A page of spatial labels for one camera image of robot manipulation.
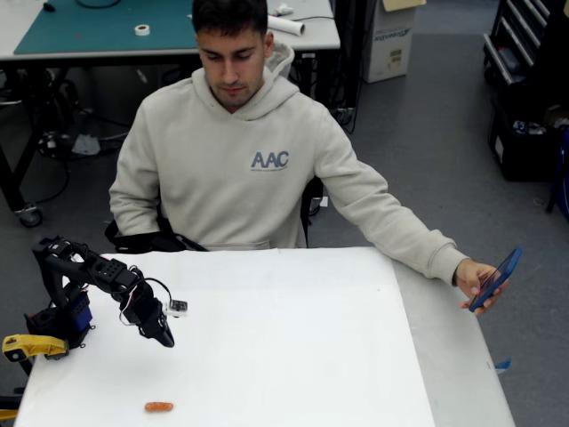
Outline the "person's left hand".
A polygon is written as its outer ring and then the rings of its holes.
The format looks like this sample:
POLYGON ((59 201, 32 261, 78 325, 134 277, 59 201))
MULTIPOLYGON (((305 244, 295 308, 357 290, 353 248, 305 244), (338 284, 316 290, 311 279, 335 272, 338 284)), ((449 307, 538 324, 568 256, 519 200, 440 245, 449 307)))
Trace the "person's left hand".
MULTIPOLYGON (((474 262, 471 259, 462 260, 453 276, 453 283, 464 293, 467 300, 461 304, 462 309, 467 309, 471 301, 480 293, 481 286, 485 280, 489 278, 496 269, 487 264, 474 262)), ((497 301, 504 295, 509 288, 510 280, 507 279, 493 294, 483 303, 483 305, 475 309, 476 315, 482 315, 495 306, 497 301)))

